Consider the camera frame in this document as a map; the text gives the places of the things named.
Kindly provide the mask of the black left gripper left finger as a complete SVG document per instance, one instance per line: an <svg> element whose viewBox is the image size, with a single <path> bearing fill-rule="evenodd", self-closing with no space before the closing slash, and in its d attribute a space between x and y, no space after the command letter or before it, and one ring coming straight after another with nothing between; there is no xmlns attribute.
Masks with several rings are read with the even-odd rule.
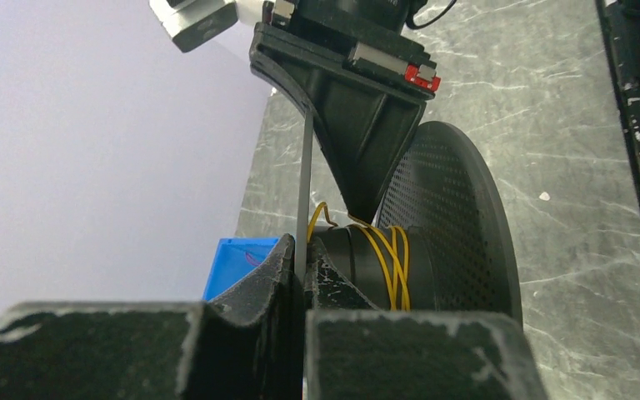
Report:
<svg viewBox="0 0 640 400"><path fill-rule="evenodd" d="M204 302L23 302L0 316L0 399L295 399L295 242Z"/></svg>

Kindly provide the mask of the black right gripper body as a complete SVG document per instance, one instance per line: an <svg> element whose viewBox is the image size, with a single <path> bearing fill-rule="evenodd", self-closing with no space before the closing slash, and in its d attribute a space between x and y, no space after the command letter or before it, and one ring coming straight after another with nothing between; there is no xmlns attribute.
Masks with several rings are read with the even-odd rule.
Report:
<svg viewBox="0 0 640 400"><path fill-rule="evenodd" d="M435 93L441 82L423 45L402 35L426 1L265 1L262 24L294 47L408 93Z"/></svg>

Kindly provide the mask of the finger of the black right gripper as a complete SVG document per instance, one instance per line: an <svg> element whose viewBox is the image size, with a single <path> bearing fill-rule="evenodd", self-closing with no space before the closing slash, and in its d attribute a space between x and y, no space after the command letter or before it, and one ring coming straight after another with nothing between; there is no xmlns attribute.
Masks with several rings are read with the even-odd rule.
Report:
<svg viewBox="0 0 640 400"><path fill-rule="evenodd" d="M254 28L249 58L255 75L311 115L348 212L372 220L428 93L354 72L345 57L262 22Z"/></svg>

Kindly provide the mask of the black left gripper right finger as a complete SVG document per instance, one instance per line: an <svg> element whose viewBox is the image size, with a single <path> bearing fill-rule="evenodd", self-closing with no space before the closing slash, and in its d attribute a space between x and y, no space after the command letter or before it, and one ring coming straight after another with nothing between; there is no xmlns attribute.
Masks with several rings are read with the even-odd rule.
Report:
<svg viewBox="0 0 640 400"><path fill-rule="evenodd" d="M378 308L307 248L304 382L310 399L544 399L522 328L497 312Z"/></svg>

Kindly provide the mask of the blue plastic bin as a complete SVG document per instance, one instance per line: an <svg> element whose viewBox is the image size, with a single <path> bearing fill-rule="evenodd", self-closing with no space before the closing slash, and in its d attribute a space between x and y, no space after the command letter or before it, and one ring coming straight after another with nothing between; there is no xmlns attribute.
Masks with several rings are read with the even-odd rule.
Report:
<svg viewBox="0 0 640 400"><path fill-rule="evenodd" d="M212 300L245 278L267 258L278 240L278 237L222 238L217 245L202 299Z"/></svg>

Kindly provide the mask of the black cable spool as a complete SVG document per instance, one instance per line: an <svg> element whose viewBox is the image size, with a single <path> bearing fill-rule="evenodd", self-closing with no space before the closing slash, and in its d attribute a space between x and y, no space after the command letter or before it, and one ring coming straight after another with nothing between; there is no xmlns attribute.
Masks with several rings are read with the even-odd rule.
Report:
<svg viewBox="0 0 640 400"><path fill-rule="evenodd" d="M476 145L423 123L374 222L314 227L335 268L378 308L501 313L523 323L518 267L497 185Z"/></svg>

